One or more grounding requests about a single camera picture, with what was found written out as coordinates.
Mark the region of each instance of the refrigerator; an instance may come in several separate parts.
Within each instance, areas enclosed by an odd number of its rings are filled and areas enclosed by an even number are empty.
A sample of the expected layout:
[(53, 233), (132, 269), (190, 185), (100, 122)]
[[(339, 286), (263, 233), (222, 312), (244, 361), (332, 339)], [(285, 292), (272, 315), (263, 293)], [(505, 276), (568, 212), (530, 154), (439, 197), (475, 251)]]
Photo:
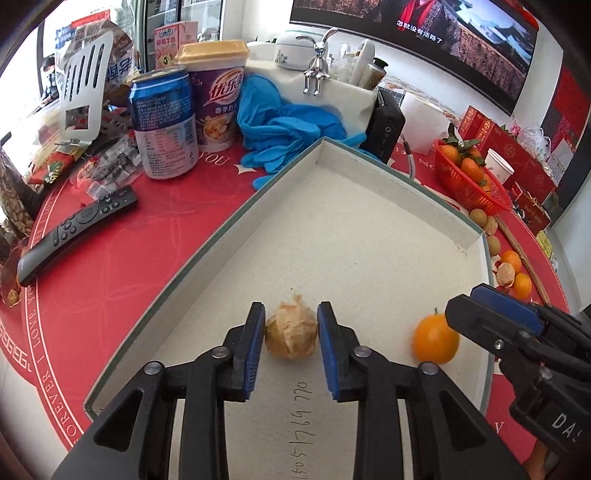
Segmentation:
[(154, 70), (154, 29), (181, 21), (199, 22), (199, 31), (217, 31), (223, 0), (134, 0), (135, 45), (140, 68)]

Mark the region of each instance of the pink carton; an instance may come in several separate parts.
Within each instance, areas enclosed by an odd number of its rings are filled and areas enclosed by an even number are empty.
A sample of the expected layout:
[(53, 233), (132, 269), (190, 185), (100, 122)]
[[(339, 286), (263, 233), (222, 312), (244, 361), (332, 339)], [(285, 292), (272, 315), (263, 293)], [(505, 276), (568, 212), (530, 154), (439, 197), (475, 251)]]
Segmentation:
[(199, 22), (178, 22), (154, 29), (156, 69), (170, 67), (181, 45), (195, 43)]

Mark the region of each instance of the beverage can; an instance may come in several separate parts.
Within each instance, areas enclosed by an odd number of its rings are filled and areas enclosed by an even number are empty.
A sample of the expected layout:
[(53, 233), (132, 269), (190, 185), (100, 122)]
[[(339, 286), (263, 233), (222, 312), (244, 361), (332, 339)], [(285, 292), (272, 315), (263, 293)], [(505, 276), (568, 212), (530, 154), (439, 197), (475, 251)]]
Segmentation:
[(199, 152), (186, 68), (168, 67), (137, 77), (129, 102), (146, 175), (170, 179), (191, 170)]

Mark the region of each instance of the plastic basket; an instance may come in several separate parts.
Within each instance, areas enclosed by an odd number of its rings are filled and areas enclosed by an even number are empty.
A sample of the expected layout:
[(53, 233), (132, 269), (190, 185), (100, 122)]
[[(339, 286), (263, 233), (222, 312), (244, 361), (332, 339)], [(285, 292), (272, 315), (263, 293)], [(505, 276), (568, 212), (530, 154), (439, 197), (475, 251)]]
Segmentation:
[(512, 208), (511, 198), (499, 180), (485, 167), (485, 173), (491, 178), (491, 192), (485, 193), (468, 175), (466, 175), (454, 162), (449, 160), (439, 147), (445, 145), (442, 140), (437, 140), (433, 148), (435, 150), (435, 170), (441, 183), (452, 194), (452, 197), (465, 209), (471, 211), (480, 208), (487, 215), (496, 215)]

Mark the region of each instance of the television screen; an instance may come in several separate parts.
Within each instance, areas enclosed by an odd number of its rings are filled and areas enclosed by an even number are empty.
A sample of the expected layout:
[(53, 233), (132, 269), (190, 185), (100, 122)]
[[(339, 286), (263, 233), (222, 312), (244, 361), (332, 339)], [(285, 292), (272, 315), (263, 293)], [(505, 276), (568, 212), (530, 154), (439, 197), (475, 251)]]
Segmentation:
[(505, 0), (294, 0), (291, 22), (338, 27), (401, 47), (462, 79), (509, 114), (537, 35)]

